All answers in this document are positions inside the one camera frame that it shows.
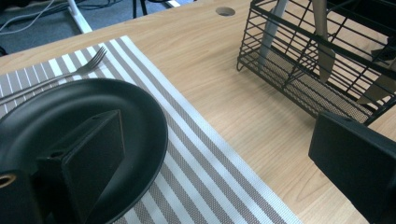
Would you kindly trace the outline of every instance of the striped placemat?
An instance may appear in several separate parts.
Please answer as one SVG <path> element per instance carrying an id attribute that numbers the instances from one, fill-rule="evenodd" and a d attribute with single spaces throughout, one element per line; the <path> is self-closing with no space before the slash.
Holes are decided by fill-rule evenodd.
<path id="1" fill-rule="evenodd" d="M 4 74 L 0 94 L 74 71 L 100 46 L 107 55 L 88 78 L 116 78 L 149 92 L 162 106 L 169 132 L 154 184 L 116 223 L 300 223 L 127 36 Z M 0 105 L 0 118 L 37 93 Z"/>

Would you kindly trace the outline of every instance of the silver fork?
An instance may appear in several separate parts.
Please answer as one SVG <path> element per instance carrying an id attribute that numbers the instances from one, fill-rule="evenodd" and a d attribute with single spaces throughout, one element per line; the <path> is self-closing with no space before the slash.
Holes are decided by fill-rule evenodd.
<path id="1" fill-rule="evenodd" d="M 2 98 L 0 98 L 0 105 L 8 103 L 9 101 L 12 101 L 14 99 L 17 99 L 20 96 L 23 96 L 26 93 L 32 92 L 32 91 L 36 91 L 46 85 L 49 85 L 55 81 L 58 81 L 60 79 L 63 78 L 67 78 L 67 77 L 72 77 L 75 75 L 87 75 L 89 74 L 91 71 L 93 71 L 94 68 L 96 68 L 96 66 L 99 64 L 99 62 L 101 62 L 103 60 L 103 58 L 106 55 L 106 49 L 104 47 L 101 47 L 96 54 L 93 56 L 93 58 L 90 59 L 89 62 L 87 62 L 86 64 L 82 65 L 80 68 L 78 68 L 76 71 L 72 72 L 72 73 L 67 73 L 67 74 L 63 74 L 57 77 L 52 77 L 48 80 L 45 80 L 43 82 L 37 83 L 34 86 L 30 86 L 28 88 L 19 90 L 19 91 L 15 91 L 13 93 L 11 93 L 10 95 L 4 96 Z"/>

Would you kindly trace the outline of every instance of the utensil holder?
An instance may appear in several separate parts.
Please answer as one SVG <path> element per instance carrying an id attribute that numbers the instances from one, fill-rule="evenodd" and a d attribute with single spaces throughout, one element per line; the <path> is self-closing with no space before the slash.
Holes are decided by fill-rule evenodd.
<path id="1" fill-rule="evenodd" d="M 289 1 L 280 18 L 271 12 L 276 0 L 253 0 L 237 69 L 246 67 L 314 118 L 320 111 L 330 111 L 369 125 L 396 104 L 395 92 L 375 82 L 380 76 L 396 81 L 396 72 L 389 69 L 391 53 L 396 50 L 396 31 L 355 12 L 359 2 L 350 0 L 336 5 L 329 1 L 329 38 L 325 40 L 315 34 L 310 1 Z M 388 9 L 396 13 L 394 4 Z M 270 35 L 265 31 L 269 22 L 277 25 L 277 32 L 268 53 L 261 55 L 261 49 L 267 48 L 262 39 Z M 335 52 L 326 82 L 319 78 L 318 43 Z M 387 96 L 373 99 L 365 94 L 370 86 L 377 86 Z M 371 102 L 358 104 L 361 97 Z"/>

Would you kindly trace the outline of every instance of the plate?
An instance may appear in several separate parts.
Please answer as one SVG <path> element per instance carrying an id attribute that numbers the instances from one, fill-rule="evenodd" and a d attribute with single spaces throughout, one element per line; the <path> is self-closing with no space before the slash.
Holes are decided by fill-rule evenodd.
<path id="1" fill-rule="evenodd" d="M 112 222 L 130 210 L 159 173 L 167 148 L 161 107 L 142 89 L 118 80 L 84 79 L 53 88 L 0 120 L 0 171 L 37 168 L 35 157 L 85 119 L 119 109 L 125 158 L 88 218 Z"/>

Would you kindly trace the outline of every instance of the wooden table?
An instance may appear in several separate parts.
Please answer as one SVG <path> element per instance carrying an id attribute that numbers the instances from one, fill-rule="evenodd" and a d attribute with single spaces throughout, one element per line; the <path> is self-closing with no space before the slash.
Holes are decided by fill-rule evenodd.
<path id="1" fill-rule="evenodd" d="M 235 15 L 223 17 L 218 7 Z M 367 223 L 308 158 L 315 120 L 236 57 L 249 1 L 200 0 L 0 58 L 0 74 L 128 35 L 303 223 Z M 396 140 L 396 111 L 370 127 Z"/>

